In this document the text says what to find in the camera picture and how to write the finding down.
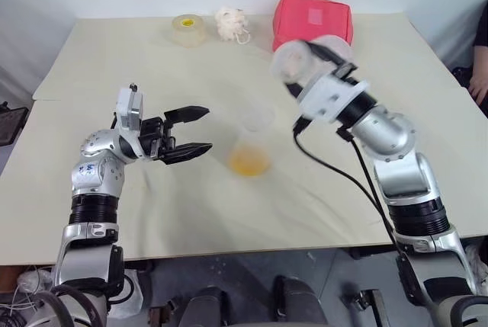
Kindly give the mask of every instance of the black cable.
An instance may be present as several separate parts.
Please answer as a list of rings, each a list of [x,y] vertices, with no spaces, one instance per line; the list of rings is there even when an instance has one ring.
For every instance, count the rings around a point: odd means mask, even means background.
[[[33,299],[49,304],[59,320],[59,325],[62,327],[75,327],[75,323],[73,322],[68,309],[54,294],[42,290],[35,293]]]
[[[125,297],[123,297],[122,299],[117,299],[114,301],[109,300],[108,302],[110,305],[121,304],[123,302],[127,302],[130,299],[130,297],[132,296],[132,294],[134,294],[134,282],[127,275],[124,275],[124,279],[127,280],[127,282],[130,285],[130,292]]]
[[[382,215],[382,217],[384,217],[384,210],[383,207],[381,206],[380,198],[378,197],[376,189],[374,188],[373,180],[371,179],[371,176],[369,174],[368,167],[366,167],[366,163],[364,163],[363,155],[359,151],[358,144],[356,144],[354,139],[352,139],[351,145],[354,148],[354,151],[356,152],[356,156],[359,159],[359,163],[361,164],[361,168],[363,169],[364,176],[366,177],[366,181],[368,181],[369,188],[371,190],[371,193],[373,194],[374,201],[376,201],[376,204],[378,204],[377,210]],[[388,232],[393,231],[393,227],[391,226],[388,220],[386,221],[385,226]]]
[[[298,133],[297,132],[294,132],[294,135],[293,135],[293,140],[295,142],[295,145],[298,147],[298,149],[304,154],[306,155],[307,157],[309,157],[310,159],[312,159],[313,161],[323,165],[324,167],[327,167],[328,169],[334,171],[335,173],[338,173],[340,174],[341,176],[344,176],[345,178],[347,178],[349,181],[351,181],[353,184],[355,184],[356,186],[358,186],[358,188],[363,192],[363,194],[368,198],[368,200],[373,204],[374,208],[377,210],[377,212],[380,214],[381,216],[381,219],[383,220],[383,223],[384,225],[387,227],[387,233],[388,233],[388,236],[390,237],[390,240],[391,242],[394,244],[394,245],[397,245],[397,243],[395,242],[395,238],[393,237],[393,233],[390,231],[390,228],[387,226],[387,224],[389,225],[389,222],[388,222],[388,219],[386,218],[386,215],[384,214],[384,211],[383,211],[383,208],[381,207],[381,204],[379,202],[377,202],[371,195],[370,193],[368,192],[368,190],[366,190],[366,188],[358,181],[356,180],[354,177],[352,177],[350,174],[344,172],[343,170],[341,169],[338,169],[336,167],[334,167],[333,165],[330,165],[329,163],[327,162],[324,162],[322,159],[318,159],[316,156],[314,156],[312,153],[308,152],[302,145],[301,143],[298,141]]]
[[[293,140],[295,142],[295,145],[298,147],[298,149],[304,154],[306,155],[307,157],[309,157],[310,159],[314,160],[315,162],[318,162],[319,164],[323,165],[324,167],[327,167],[328,169],[331,169],[333,170],[334,172],[336,173],[339,173],[341,176],[344,176],[346,177],[349,181],[351,181],[352,183],[354,183],[356,186],[359,187],[359,189],[361,191],[363,191],[364,195],[366,195],[366,197],[368,198],[368,200],[373,204],[374,208],[377,208],[377,205],[376,203],[374,202],[374,199],[373,197],[369,194],[368,190],[366,190],[364,188],[364,186],[358,181],[356,180],[354,177],[352,177],[350,174],[344,172],[343,170],[341,169],[338,169],[336,167],[334,167],[333,165],[330,165],[329,163],[327,162],[324,162],[322,159],[318,159],[316,156],[314,156],[312,153],[308,152],[305,148],[303,148],[303,146],[300,144],[300,142],[298,141],[298,135],[297,134],[294,134],[293,135]]]
[[[116,124],[117,124],[117,115],[114,113],[114,119],[112,120],[112,124],[110,125],[110,128],[115,129]]]
[[[24,327],[27,324],[25,318],[17,310],[11,311],[7,307],[0,307],[0,310],[3,310],[3,313],[0,313],[0,327]]]
[[[381,216],[381,220],[383,220],[384,227],[387,229],[388,236],[391,239],[391,242],[395,245],[396,249],[398,252],[400,252],[400,249],[398,248],[397,241],[395,240],[395,237],[393,236],[393,227],[391,226],[390,222],[388,221],[388,218],[386,214],[384,213],[383,207],[381,206],[380,198],[378,197],[378,194],[376,192],[376,189],[374,188],[373,180],[371,179],[371,176],[368,171],[368,167],[366,167],[366,164],[364,163],[363,156],[361,152],[359,151],[358,144],[354,141],[354,139],[351,140],[352,147],[354,148],[354,151],[356,152],[356,156],[359,159],[359,163],[361,163],[361,168],[363,169],[364,176],[366,177],[366,180],[368,181],[368,185],[371,189],[371,193],[373,194],[374,200],[377,202],[378,207],[378,213]]]
[[[86,315],[90,319],[91,327],[103,327],[103,322],[101,321],[101,317],[97,309],[91,300],[78,289],[70,287],[69,285],[58,285],[57,287],[53,287],[51,289],[51,293],[62,293],[69,295],[85,310]]]

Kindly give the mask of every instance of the red box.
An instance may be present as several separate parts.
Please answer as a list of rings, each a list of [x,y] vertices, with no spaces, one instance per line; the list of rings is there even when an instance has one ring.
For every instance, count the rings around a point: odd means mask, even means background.
[[[273,17],[273,51],[290,40],[336,35],[352,42],[348,5],[328,0],[280,0]]]

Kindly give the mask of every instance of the white table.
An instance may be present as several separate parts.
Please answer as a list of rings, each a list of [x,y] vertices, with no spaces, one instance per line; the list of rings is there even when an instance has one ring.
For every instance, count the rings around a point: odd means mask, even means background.
[[[294,147],[297,106],[268,72],[269,17],[254,17],[246,46],[220,42],[185,49],[165,39],[171,18],[80,20],[37,89],[27,126],[0,177],[0,264],[54,262],[71,204],[70,172],[79,145],[108,128],[118,89],[146,93],[145,117],[188,104],[211,113],[176,126],[179,143],[212,142],[190,162],[126,167],[119,203],[127,259],[251,250],[387,243],[380,217],[344,178]],[[356,77],[415,123],[418,148],[438,178],[449,219],[462,236],[486,233],[485,117],[402,14],[355,15]],[[271,169],[257,178],[226,166],[239,108],[259,98],[274,109]],[[311,152],[364,179],[335,127],[313,123]]]

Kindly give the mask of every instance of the wire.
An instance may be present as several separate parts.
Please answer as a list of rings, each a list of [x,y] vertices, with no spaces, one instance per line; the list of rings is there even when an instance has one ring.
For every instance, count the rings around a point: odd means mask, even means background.
[[[112,120],[112,124],[110,125],[111,129],[115,129],[115,125],[117,125],[117,115],[114,113],[114,119]]]
[[[368,198],[368,200],[373,204],[374,208],[377,210],[377,212],[380,214],[381,216],[381,219],[383,220],[383,223],[384,225],[386,226],[387,228],[387,233],[388,233],[388,237],[390,237],[390,240],[391,242],[394,244],[394,245],[397,245],[397,243],[395,242],[395,238],[393,237],[393,232],[391,231],[391,225],[390,223],[388,222],[388,219],[386,218],[386,215],[383,211],[383,208],[381,207],[381,204],[379,202],[379,199],[377,199],[377,201],[370,195],[370,193],[368,192],[368,190],[366,190],[366,188],[354,177],[352,177],[350,174],[344,172],[343,170],[337,168],[337,167],[334,167],[333,165],[330,165],[329,163],[327,162],[324,162],[322,159],[319,159],[317,158],[316,156],[314,156],[312,153],[308,152],[303,146],[302,144],[298,141],[298,133],[297,132],[294,132],[294,135],[293,135],[293,140],[295,142],[295,145],[298,147],[298,149],[304,154],[306,155],[307,157],[309,157],[310,159],[312,159],[313,161],[323,165],[324,167],[327,167],[328,169],[334,171],[335,173],[338,173],[340,174],[341,176],[347,178],[349,181],[351,181],[353,184],[355,184],[362,192],[363,194]],[[362,160],[362,156],[360,156],[360,162],[362,164],[364,164],[364,161]]]
[[[12,303],[10,303],[10,304],[1,304],[0,303],[0,307],[6,307],[6,308],[9,308],[11,310],[26,310],[26,309],[30,309],[30,308],[36,309],[35,304],[31,301],[31,297],[40,288],[40,272],[39,272],[39,270],[51,269],[52,267],[51,266],[44,266],[42,268],[37,268],[36,265],[33,264],[33,265],[29,266],[29,268],[34,268],[34,270],[37,272],[37,286],[36,286],[36,289],[32,293],[25,293],[25,298],[24,299],[21,299],[18,302],[15,302],[16,293],[18,291],[18,289],[16,289],[15,292],[14,292],[14,296],[12,298]]]
[[[366,167],[366,163],[364,163],[363,155],[361,154],[361,151],[358,148],[358,144],[356,144],[354,139],[350,140],[352,147],[354,148],[354,151],[356,152],[356,156],[359,159],[359,163],[361,164],[361,168],[363,169],[364,176],[366,177],[366,180],[368,181],[369,188],[371,189],[371,193],[373,194],[374,200],[376,201],[377,204],[377,211],[381,216],[381,220],[383,220],[384,227],[387,229],[388,236],[391,239],[391,242],[395,245],[396,249],[400,252],[400,249],[398,248],[397,241],[395,240],[395,237],[393,236],[393,227],[391,226],[390,222],[388,221],[387,216],[384,213],[383,207],[381,206],[380,198],[378,197],[378,194],[376,192],[376,189],[374,188],[373,180],[371,179],[371,176],[368,171],[368,167]]]
[[[60,299],[58,299],[57,296],[55,296],[51,292],[44,290],[38,291],[34,294],[34,300],[39,300],[46,304],[49,304],[49,306],[54,311],[54,314],[56,314],[59,325],[61,325],[62,327],[75,327],[75,323],[73,322],[66,306]]]
[[[132,296],[132,294],[134,294],[134,282],[132,281],[132,279],[130,277],[128,277],[127,275],[124,275],[124,279],[127,280],[127,282],[129,283],[130,285],[130,292],[123,298],[121,299],[117,299],[117,300],[109,300],[108,302],[111,304],[111,305],[114,305],[114,304],[121,304],[123,302],[127,302],[130,297]]]
[[[51,293],[62,293],[69,295],[85,310],[86,315],[90,319],[91,327],[103,327],[103,323],[97,309],[91,300],[78,289],[70,287],[69,285],[58,285],[57,287],[51,289]]]
[[[3,313],[0,313],[0,326],[1,327],[24,327],[26,325],[25,318],[19,313],[14,312],[9,315],[9,308],[1,307]]]
[[[12,304],[14,304],[14,301],[15,301],[15,296],[17,295],[18,288],[19,288],[19,285],[17,285],[17,287],[15,288],[15,291],[14,291],[14,296],[12,297]],[[9,313],[9,316],[10,316],[10,317],[12,317],[12,312],[13,312],[13,310],[12,310],[12,309],[10,309],[10,313]]]

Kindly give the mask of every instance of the tape roll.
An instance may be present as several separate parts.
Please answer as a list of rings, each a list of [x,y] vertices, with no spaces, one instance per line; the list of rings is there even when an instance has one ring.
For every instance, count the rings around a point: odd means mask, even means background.
[[[195,14],[183,14],[172,21],[173,42],[184,47],[196,47],[207,38],[204,20]]]

